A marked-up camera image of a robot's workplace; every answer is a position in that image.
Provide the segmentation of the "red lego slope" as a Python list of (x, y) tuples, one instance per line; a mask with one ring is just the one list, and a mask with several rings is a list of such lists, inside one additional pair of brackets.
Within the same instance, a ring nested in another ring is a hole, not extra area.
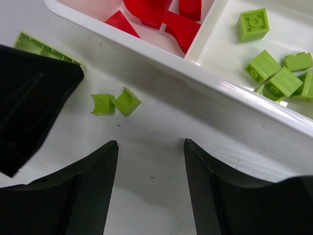
[(129, 21), (126, 19), (126, 17), (120, 10), (118, 10), (111, 17), (109, 17), (105, 21), (105, 23), (117, 29), (120, 29), (128, 34), (131, 34), (137, 38), (140, 38), (138, 33), (135, 31), (135, 29), (132, 27), (132, 25), (129, 23)]

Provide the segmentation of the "large green lego plate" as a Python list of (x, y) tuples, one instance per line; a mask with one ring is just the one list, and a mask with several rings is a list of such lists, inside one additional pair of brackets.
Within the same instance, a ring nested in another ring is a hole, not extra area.
[(75, 63), (79, 65), (81, 68), (84, 68), (85, 65), (80, 63), (79, 61), (69, 57), (65, 53), (58, 51), (57, 49), (39, 41), (38, 39), (24, 33), (20, 32), (15, 43), (14, 48), (22, 51), (26, 51), (29, 53), (37, 54), (40, 56), (45, 56), (57, 60), (62, 60), (65, 62)]

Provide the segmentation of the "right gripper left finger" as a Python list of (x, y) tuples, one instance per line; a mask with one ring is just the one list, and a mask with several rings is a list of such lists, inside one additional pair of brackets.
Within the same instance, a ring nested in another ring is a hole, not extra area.
[(27, 185), (0, 189), (2, 235), (102, 235), (118, 158), (117, 141)]

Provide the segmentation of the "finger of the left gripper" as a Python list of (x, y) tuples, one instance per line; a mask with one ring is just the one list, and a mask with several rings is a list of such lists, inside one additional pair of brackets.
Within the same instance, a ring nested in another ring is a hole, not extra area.
[(84, 78), (78, 64), (0, 47), (0, 171), (13, 177), (44, 143)]

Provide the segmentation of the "red lego brick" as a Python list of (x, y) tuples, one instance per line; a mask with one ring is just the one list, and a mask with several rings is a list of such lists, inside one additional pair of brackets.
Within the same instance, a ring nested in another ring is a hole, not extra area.
[(201, 25), (172, 11), (165, 13), (163, 23), (166, 25), (164, 31), (172, 35), (180, 49), (187, 53)]

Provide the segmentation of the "red round lego piece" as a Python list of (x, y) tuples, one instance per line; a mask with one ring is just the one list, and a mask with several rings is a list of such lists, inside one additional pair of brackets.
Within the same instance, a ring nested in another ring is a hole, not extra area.
[(160, 29), (172, 0), (123, 0), (127, 10), (143, 25)]

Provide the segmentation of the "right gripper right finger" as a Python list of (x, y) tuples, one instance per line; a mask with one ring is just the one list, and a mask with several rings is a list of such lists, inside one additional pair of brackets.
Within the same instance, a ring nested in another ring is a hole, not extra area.
[(230, 167), (191, 139), (183, 150), (197, 234), (312, 234), (312, 176), (269, 182)]

